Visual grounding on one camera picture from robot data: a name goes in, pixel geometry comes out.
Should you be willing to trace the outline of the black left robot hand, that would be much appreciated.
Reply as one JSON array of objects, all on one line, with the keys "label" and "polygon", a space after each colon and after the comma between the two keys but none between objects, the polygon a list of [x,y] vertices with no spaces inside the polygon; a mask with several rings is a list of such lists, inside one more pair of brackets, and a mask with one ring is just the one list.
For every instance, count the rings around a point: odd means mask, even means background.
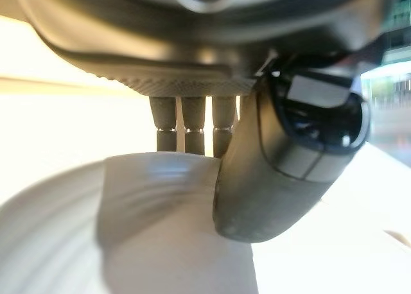
[{"label": "black left robot hand", "polygon": [[39,37],[88,73],[153,101],[157,138],[200,152],[217,102],[213,221],[272,239],[316,205],[371,131],[361,74],[380,65],[396,0],[17,0]]}]

